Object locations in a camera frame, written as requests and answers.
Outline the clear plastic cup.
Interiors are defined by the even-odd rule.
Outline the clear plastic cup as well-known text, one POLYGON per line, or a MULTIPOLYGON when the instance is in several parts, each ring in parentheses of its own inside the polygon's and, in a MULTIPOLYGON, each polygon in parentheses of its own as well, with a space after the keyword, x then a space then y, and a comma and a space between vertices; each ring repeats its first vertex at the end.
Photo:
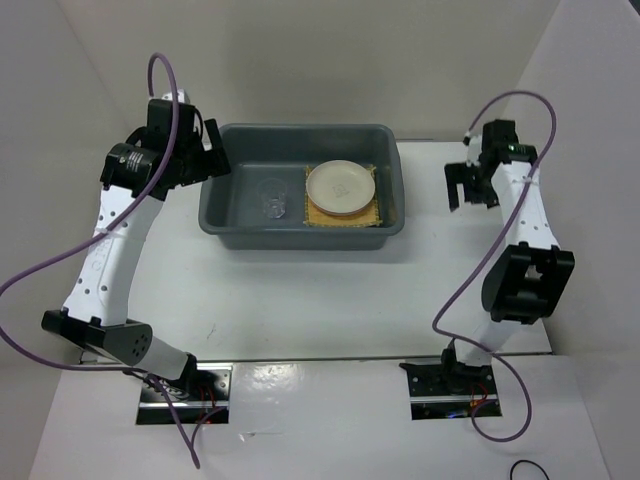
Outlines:
POLYGON ((267 178, 258 184, 257 189, 265 216, 269 219, 282 218, 286 213, 286 183, 277 178, 267 178))

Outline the woven bamboo mat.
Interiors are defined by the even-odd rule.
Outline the woven bamboo mat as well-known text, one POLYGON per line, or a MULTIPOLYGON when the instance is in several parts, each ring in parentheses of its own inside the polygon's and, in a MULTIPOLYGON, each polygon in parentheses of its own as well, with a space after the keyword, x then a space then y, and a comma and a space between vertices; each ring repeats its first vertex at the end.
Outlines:
MULTIPOLYGON (((373 166, 365 167, 372 172, 375 180, 375 171, 376 169, 373 166)), ((305 184, 306 178, 308 174, 311 172, 313 168, 307 166, 305 169, 305 184)), ((377 200, 377 190, 374 195, 374 205, 371 210, 364 215, 355 215, 350 217, 332 217, 328 215, 323 215, 321 212, 314 211, 312 208, 309 208, 311 205, 311 201, 309 200, 306 194, 306 187, 304 192, 305 204, 304 204, 304 220, 303 223, 309 227, 320 227, 320 228, 367 228, 367 227, 375 227, 380 226, 382 223, 381 214, 379 213, 379 206, 377 200)))

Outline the cream plate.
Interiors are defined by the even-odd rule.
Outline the cream plate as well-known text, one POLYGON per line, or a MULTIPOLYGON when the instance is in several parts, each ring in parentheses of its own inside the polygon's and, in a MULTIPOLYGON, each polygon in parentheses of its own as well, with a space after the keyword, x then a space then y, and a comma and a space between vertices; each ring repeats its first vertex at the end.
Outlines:
POLYGON ((313 168, 305 187, 311 202, 334 211, 361 208, 376 193, 372 172, 347 160, 332 160, 313 168))

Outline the pink plate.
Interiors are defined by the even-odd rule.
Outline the pink plate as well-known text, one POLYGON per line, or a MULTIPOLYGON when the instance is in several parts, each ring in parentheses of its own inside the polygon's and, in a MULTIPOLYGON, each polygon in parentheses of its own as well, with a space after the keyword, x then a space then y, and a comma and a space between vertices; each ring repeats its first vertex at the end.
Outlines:
POLYGON ((350 216, 355 216, 355 215, 367 214, 367 212, 373 208, 374 202, 372 200, 371 202, 369 202, 368 204, 362 206, 361 208, 344 210, 344 211, 343 210, 335 210, 334 211, 334 210, 329 209, 329 208, 323 208, 323 207, 320 207, 320 206, 316 205, 313 202, 311 202, 310 205, 311 206, 309 208, 312 208, 314 211, 321 212, 323 215, 328 215, 328 216, 332 216, 332 217, 350 217, 350 216))

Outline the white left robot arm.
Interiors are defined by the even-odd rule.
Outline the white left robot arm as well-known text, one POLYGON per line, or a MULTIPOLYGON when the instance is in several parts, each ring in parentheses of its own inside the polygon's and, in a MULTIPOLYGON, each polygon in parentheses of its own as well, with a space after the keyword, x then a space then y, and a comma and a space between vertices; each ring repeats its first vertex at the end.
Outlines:
POLYGON ((107 154, 100 210, 91 246, 70 295, 45 312, 42 328, 92 353, 144 370, 176 399, 212 389, 214 378, 194 355, 158 339, 150 325, 129 319, 131 285, 144 243, 167 194, 230 173, 214 120, 189 104, 148 103, 147 123, 107 154))

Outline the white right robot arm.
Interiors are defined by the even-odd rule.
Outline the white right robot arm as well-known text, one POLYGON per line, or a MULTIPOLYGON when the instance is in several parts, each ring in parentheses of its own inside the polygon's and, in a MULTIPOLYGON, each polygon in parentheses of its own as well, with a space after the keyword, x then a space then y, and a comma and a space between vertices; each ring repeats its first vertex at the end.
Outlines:
POLYGON ((450 393, 488 375, 491 355, 523 327, 554 312, 575 267, 549 225, 533 165, 537 150, 520 142, 512 120, 494 120, 466 139, 467 158, 445 166, 449 207, 461 203, 499 208, 507 233, 486 273, 481 304, 488 319, 477 343, 451 341, 443 351, 438 381, 450 393))

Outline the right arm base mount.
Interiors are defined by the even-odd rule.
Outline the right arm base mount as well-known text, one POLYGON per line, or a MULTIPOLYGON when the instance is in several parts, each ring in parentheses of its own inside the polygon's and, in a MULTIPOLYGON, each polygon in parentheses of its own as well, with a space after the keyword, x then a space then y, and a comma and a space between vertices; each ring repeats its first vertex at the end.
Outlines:
POLYGON ((490 366, 452 367, 440 361, 401 362, 406 375, 413 420, 467 419, 502 415, 490 366))

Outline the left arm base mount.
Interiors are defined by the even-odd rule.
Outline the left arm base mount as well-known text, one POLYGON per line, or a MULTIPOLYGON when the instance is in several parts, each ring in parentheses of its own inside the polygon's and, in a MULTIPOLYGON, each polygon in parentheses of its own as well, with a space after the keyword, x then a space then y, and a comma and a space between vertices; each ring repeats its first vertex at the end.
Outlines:
MULTIPOLYGON (((171 399, 177 417, 183 424, 196 425, 200 421, 227 424, 233 365, 203 362, 198 364, 198 370, 205 377, 204 384, 196 386, 190 393, 163 379, 159 380, 160 385, 171 399)), ((135 423, 141 426, 174 424, 169 404, 147 379, 142 380, 135 423)))

